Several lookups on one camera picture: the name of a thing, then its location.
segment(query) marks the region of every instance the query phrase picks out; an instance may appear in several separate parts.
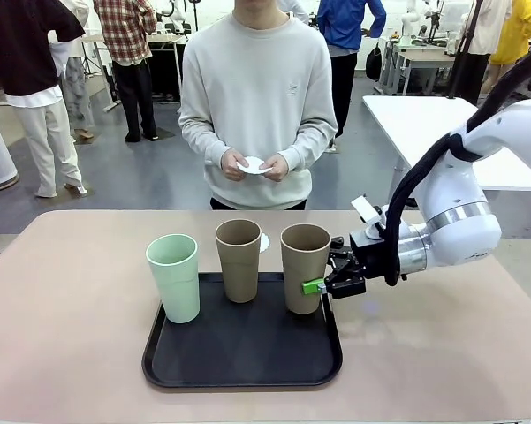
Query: neck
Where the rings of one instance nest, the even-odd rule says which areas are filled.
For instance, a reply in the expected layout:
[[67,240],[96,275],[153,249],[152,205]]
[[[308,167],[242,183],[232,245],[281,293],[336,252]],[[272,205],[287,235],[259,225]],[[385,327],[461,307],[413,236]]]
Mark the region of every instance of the neck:
[[255,10],[243,7],[236,2],[233,16],[244,27],[257,30],[280,27],[289,19],[277,8],[276,2],[270,2],[263,8]]

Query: brown cup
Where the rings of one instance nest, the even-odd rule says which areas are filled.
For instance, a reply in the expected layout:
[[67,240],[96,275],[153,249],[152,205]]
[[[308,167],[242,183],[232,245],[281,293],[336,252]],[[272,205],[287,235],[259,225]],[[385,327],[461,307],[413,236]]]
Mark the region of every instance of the brown cup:
[[224,289],[229,300],[246,303],[257,295],[262,229],[253,221],[234,219],[216,229]]
[[281,234],[284,301],[295,314],[312,314],[320,303],[320,294],[305,295],[302,284],[324,278],[330,253],[330,234],[322,227],[299,223]]

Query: hand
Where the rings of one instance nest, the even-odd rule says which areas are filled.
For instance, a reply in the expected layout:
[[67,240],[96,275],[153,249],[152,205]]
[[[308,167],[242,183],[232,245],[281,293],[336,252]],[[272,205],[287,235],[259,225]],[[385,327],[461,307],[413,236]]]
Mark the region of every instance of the hand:
[[238,163],[243,166],[249,166],[246,158],[233,148],[226,150],[226,153],[222,155],[222,160],[220,161],[222,172],[230,181],[238,182],[246,177],[246,173],[238,168]]
[[279,153],[270,157],[265,163],[259,167],[260,170],[271,168],[269,172],[263,174],[265,178],[280,183],[283,178],[289,173],[289,164],[284,159],[283,155]]

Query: cup rim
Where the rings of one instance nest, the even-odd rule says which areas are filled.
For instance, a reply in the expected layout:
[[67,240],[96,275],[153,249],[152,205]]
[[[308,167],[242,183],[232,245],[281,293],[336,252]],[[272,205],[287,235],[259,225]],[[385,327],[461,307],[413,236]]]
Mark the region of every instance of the cup rim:
[[[156,243],[157,241],[161,240],[161,239],[166,239],[168,237],[184,237],[184,238],[187,238],[187,239],[191,239],[193,242],[194,242],[194,251],[185,259],[183,259],[182,261],[179,261],[179,262],[174,262],[174,263],[161,263],[161,262],[157,262],[157,261],[153,261],[151,258],[149,258],[149,248],[154,245],[154,243]],[[187,261],[190,261],[196,254],[198,253],[198,243],[196,242],[196,240],[194,238],[192,238],[191,236],[187,235],[187,234],[165,234],[164,236],[161,236],[159,238],[156,238],[155,240],[153,240],[151,243],[149,243],[149,246],[147,249],[145,249],[145,257],[148,259],[149,263],[152,263],[158,267],[175,267],[177,265],[181,265]]]
[[[326,234],[328,234],[328,243],[326,243],[324,246],[322,247],[318,247],[317,249],[314,249],[314,250],[302,250],[302,249],[297,249],[296,247],[292,247],[292,246],[289,246],[287,245],[285,242],[284,242],[284,239],[283,239],[283,235],[284,235],[284,232],[287,231],[287,230],[290,230],[291,228],[293,227],[299,227],[301,225],[308,225],[308,226],[312,226],[312,227],[316,227],[316,228],[320,228],[321,230],[323,230]],[[287,249],[291,249],[293,250],[294,252],[299,252],[299,253],[309,253],[309,254],[313,254],[315,252],[321,252],[322,250],[324,250],[327,246],[330,245],[330,243],[332,242],[331,238],[330,238],[330,233],[324,228],[324,227],[321,227],[320,225],[316,225],[315,223],[294,223],[293,225],[289,225],[288,227],[286,227],[282,232],[281,232],[281,245],[285,246]]]
[[[259,234],[257,234],[257,237],[254,238],[253,240],[247,242],[247,243],[244,243],[243,245],[233,245],[232,243],[226,243],[225,241],[222,241],[219,237],[218,237],[218,230],[222,227],[222,225],[225,225],[227,223],[233,223],[234,221],[246,221],[247,223],[252,223],[254,224],[255,226],[257,226],[257,228],[259,229]],[[216,227],[216,230],[214,231],[214,237],[216,238],[216,241],[221,243],[222,245],[224,246],[228,246],[228,247],[245,247],[245,246],[249,246],[249,245],[252,245],[253,243],[255,243],[256,240],[258,240],[263,234],[263,231],[262,231],[262,227],[255,221],[252,221],[251,219],[245,219],[245,218],[234,218],[234,219],[230,219],[228,221],[224,221],[223,223],[221,223],[220,225],[218,225]]]

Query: red plaid shirt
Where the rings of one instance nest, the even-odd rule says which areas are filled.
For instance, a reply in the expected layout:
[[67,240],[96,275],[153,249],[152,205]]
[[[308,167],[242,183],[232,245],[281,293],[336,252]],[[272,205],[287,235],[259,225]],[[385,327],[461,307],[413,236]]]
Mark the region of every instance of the red plaid shirt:
[[149,56],[147,34],[154,33],[156,12],[149,0],[94,0],[104,42],[116,62]]

